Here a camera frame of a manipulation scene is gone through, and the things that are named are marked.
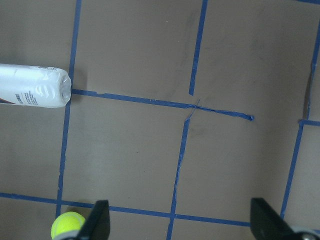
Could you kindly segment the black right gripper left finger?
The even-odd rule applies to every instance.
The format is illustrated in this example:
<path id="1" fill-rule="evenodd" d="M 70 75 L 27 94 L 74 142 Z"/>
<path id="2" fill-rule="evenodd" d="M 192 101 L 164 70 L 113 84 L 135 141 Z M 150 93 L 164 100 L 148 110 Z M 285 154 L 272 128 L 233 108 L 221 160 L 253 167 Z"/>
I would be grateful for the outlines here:
<path id="1" fill-rule="evenodd" d="M 98 200 L 79 231 L 63 233 L 55 240 L 107 240 L 111 232 L 108 200 Z"/>

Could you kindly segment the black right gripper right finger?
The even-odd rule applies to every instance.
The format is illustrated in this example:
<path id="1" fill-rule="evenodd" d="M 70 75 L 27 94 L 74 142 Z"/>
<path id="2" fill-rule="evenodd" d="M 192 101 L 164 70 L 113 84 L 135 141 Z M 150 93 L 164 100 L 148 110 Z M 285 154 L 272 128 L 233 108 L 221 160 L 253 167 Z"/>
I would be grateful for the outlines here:
<path id="1" fill-rule="evenodd" d="M 250 200 L 250 231 L 256 240 L 318 240 L 320 236 L 306 229 L 293 229 L 264 198 Z"/>

